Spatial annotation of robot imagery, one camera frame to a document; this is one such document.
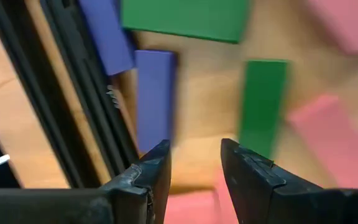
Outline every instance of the wooden block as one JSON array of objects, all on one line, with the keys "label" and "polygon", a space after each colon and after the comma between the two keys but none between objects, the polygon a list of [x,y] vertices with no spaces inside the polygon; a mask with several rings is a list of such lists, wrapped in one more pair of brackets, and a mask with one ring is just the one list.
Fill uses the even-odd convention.
[{"label": "wooden block", "polygon": [[308,0],[308,5],[344,51],[358,54],[358,1]]},{"label": "wooden block", "polygon": [[125,28],[238,43],[248,0],[123,0]]},{"label": "wooden block", "polygon": [[112,0],[80,0],[104,71],[115,75],[134,67],[133,45],[120,25],[119,14]]},{"label": "wooden block", "polygon": [[246,68],[239,142],[271,158],[284,95],[287,62],[251,60]]},{"label": "wooden block", "polygon": [[339,187],[358,188],[358,131],[338,97],[320,96],[288,120]]},{"label": "wooden block", "polygon": [[163,139],[171,139],[175,54],[137,50],[137,142],[147,152]]},{"label": "wooden block", "polygon": [[213,191],[194,192],[168,197],[164,224],[219,223],[219,205]]},{"label": "wooden block", "polygon": [[338,188],[333,177],[290,124],[282,124],[278,132],[274,164],[322,188]]}]

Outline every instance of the wooden surface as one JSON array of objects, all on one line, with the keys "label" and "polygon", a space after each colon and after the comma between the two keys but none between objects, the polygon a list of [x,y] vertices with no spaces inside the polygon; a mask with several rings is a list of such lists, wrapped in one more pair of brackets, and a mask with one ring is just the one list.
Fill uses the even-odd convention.
[{"label": "wooden surface", "polygon": [[[89,146],[89,127],[45,23],[38,1],[27,0],[70,108]],[[239,45],[174,35],[136,32],[141,49],[174,50],[177,76],[172,185],[176,191],[211,188],[220,168],[220,139],[236,137],[244,62],[248,58],[291,61],[284,115],[330,91],[339,95],[358,127],[358,57],[346,56],[324,34],[299,0],[255,0],[249,29]],[[135,70],[123,74],[123,96],[135,123]],[[0,46],[0,137],[27,187],[66,186],[45,136]],[[38,164],[29,170],[23,164]],[[284,122],[276,163],[323,187],[336,184]]]},{"label": "wooden surface", "polygon": [[68,187],[1,43],[0,143],[24,187]]}]

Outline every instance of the black metal frame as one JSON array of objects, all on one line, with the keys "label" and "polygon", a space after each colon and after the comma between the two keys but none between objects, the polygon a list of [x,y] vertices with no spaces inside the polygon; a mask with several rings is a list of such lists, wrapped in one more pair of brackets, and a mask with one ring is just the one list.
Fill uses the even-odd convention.
[{"label": "black metal frame", "polygon": [[221,159],[239,223],[358,223],[358,189],[322,189],[230,139]]},{"label": "black metal frame", "polygon": [[139,156],[119,108],[107,94],[108,78],[83,13],[75,0],[40,2],[104,162],[114,177]]},{"label": "black metal frame", "polygon": [[23,0],[0,0],[0,40],[68,183],[73,188],[100,186],[86,146]]},{"label": "black metal frame", "polygon": [[163,224],[170,180],[164,140],[98,189],[0,189],[0,223]]}]

